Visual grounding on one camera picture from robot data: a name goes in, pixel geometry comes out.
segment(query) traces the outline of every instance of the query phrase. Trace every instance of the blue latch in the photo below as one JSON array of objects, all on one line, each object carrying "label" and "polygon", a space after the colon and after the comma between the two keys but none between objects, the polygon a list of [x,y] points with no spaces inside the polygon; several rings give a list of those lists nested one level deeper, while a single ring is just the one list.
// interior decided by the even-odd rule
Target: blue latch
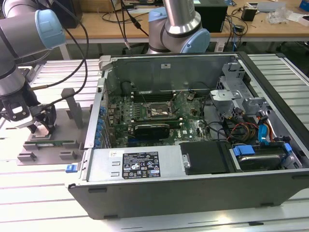
[{"label": "blue latch", "polygon": [[290,154],[292,152],[292,148],[289,144],[285,143],[283,146],[284,146],[287,154]]},{"label": "blue latch", "polygon": [[76,173],[77,172],[77,165],[69,164],[66,168],[66,173]]},{"label": "blue latch", "polygon": [[100,106],[100,115],[105,114],[106,108],[104,106]]},{"label": "blue latch", "polygon": [[238,145],[233,148],[235,156],[247,156],[247,155],[254,155],[255,151],[251,145]]},{"label": "blue latch", "polygon": [[265,145],[268,145],[269,142],[266,140],[266,137],[267,137],[267,126],[262,124],[259,126],[258,139],[261,143],[265,143]]}]

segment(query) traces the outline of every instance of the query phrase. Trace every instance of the electronic device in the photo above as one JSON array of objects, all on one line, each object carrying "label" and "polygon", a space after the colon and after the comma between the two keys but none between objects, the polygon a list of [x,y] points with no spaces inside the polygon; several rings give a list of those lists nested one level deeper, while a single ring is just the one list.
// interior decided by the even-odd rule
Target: electronic device
[{"label": "electronic device", "polygon": [[248,2],[251,8],[256,8],[259,12],[273,12],[276,9],[285,7],[285,2]]},{"label": "electronic device", "polygon": [[[83,12],[81,9],[80,0],[58,0],[63,6],[65,6],[69,11],[71,11],[79,20],[82,19]],[[59,21],[65,28],[76,28],[78,22],[72,18],[71,15],[66,13],[57,4],[52,4],[52,10],[57,15]]]},{"label": "electronic device", "polygon": [[235,29],[236,32],[243,33],[243,31],[245,30],[245,27],[243,25],[236,24],[234,26],[234,29]]},{"label": "electronic device", "polygon": [[242,14],[241,14],[241,19],[244,21],[252,22],[254,20],[256,12],[257,12],[257,9],[255,8],[244,7]]},{"label": "electronic device", "polygon": [[209,32],[222,32],[227,12],[224,0],[199,0],[195,1],[194,7],[201,15],[203,28]]},{"label": "electronic device", "polygon": [[308,187],[309,131],[246,54],[99,65],[82,166],[67,183],[91,218],[275,206]]}]

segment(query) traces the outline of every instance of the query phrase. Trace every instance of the plastic bag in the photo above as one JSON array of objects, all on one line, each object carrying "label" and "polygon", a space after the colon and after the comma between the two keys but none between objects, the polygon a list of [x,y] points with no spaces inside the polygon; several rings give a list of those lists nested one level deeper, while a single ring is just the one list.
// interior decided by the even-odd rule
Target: plastic bag
[{"label": "plastic bag", "polygon": [[278,8],[275,12],[270,12],[266,16],[266,20],[270,24],[287,22],[287,18],[293,11],[287,10],[285,7]]}]

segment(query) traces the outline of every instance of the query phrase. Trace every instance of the computer case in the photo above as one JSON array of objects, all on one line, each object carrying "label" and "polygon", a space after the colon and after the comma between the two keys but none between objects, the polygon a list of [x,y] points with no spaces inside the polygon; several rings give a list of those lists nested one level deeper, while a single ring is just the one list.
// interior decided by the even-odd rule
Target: computer case
[{"label": "computer case", "polygon": [[224,0],[194,1],[195,10],[202,18],[202,26],[209,32],[222,32],[227,11]]}]

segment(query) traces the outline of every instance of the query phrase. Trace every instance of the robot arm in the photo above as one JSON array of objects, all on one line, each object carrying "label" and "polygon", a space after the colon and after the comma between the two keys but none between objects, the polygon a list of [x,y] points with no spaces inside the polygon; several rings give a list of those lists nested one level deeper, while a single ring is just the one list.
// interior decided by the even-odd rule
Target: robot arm
[{"label": "robot arm", "polygon": [[30,108],[40,103],[15,60],[52,50],[65,43],[62,26],[51,10],[37,10],[34,0],[5,0],[0,20],[0,98],[4,116],[16,127],[29,127],[36,119]]},{"label": "robot arm", "polygon": [[193,0],[163,0],[164,6],[149,13],[149,50],[157,53],[205,52],[210,33],[202,28]]}]

